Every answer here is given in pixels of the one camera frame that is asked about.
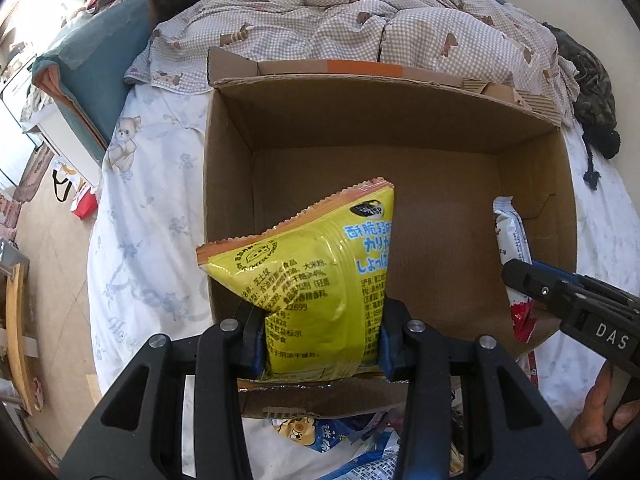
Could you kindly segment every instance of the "yellow snack bag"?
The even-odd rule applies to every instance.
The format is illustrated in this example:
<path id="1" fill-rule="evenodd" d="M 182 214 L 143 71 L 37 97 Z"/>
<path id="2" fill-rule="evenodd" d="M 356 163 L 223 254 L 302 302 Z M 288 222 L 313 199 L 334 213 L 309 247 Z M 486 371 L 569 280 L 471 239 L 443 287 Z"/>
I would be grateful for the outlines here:
<path id="1" fill-rule="evenodd" d="M 376 365 L 394 209 L 382 178 L 261 235 L 196 251 L 215 280 L 267 310 L 263 380 L 327 381 Z"/>

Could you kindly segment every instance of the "red bag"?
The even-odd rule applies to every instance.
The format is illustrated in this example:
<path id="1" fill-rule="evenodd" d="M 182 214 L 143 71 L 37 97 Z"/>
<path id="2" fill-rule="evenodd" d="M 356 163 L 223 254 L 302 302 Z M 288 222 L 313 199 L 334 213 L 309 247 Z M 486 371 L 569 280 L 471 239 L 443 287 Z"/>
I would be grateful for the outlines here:
<path id="1" fill-rule="evenodd" d="M 96 209 L 98 209 L 98 200 L 95 197 L 95 189 L 84 183 L 71 203 L 71 212 L 84 220 Z"/>

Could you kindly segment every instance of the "teal cushion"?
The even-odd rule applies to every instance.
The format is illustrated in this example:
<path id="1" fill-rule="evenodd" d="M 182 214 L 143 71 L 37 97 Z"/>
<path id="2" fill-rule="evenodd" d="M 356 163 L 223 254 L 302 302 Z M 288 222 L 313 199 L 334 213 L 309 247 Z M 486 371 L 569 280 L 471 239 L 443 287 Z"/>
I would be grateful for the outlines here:
<path id="1" fill-rule="evenodd" d="M 157 22 L 152 0 L 126 0 L 92 17 L 34 62 L 34 80 L 52 63 L 58 67 L 60 91 L 78 109 L 62 102 L 58 107 L 85 148 L 94 158 L 100 155 L 97 160 L 102 160 L 129 93 L 123 74 L 145 49 Z M 81 116 L 95 127 L 103 146 L 84 126 Z"/>

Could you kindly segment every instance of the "dark cloth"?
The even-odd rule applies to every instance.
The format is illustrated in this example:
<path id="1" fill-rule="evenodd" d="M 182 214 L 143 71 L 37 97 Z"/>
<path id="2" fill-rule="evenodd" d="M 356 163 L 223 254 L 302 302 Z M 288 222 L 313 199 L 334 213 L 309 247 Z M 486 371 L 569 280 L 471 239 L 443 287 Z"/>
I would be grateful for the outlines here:
<path id="1" fill-rule="evenodd" d="M 616 127 L 616 101 L 611 90 L 611 79 L 600 60 L 588 48 L 569 36 L 564 30 L 543 23 L 558 42 L 558 54 L 571 61 L 578 69 L 576 81 L 580 95 L 574 103 L 575 117 L 584 129 L 582 140 L 587 147 L 588 169 L 584 181 L 595 190 L 600 174 L 593 167 L 592 148 L 605 158 L 612 158 L 620 150 L 620 135 Z"/>

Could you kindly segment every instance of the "finger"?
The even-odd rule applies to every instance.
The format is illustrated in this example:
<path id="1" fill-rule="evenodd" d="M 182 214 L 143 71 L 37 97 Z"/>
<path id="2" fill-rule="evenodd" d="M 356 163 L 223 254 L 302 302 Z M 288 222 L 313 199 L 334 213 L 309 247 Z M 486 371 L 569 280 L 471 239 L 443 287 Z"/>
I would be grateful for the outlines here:
<path id="1" fill-rule="evenodd" d="M 606 361 L 600 372 L 598 373 L 598 377 L 596 378 L 596 382 L 593 385 L 593 388 L 589 390 L 587 397 L 584 401 L 584 409 L 604 409 L 604 404 L 607 402 L 607 397 L 609 397 L 609 393 L 611 391 L 611 376 L 613 373 L 613 366 L 609 361 Z"/>
<path id="2" fill-rule="evenodd" d="M 584 460 L 584 465 L 587 466 L 587 469 L 591 469 L 596 465 L 596 453 L 595 451 L 591 453 L 583 453 L 582 460 Z"/>
<path id="3" fill-rule="evenodd" d="M 613 427 L 617 430 L 622 430 L 628 423 L 636 418 L 638 413 L 640 413 L 640 400 L 623 404 L 613 416 Z"/>
<path id="4" fill-rule="evenodd" d="M 607 439 L 607 426 L 598 413 L 582 412 L 574 420 L 569 436 L 576 447 L 597 446 Z"/>

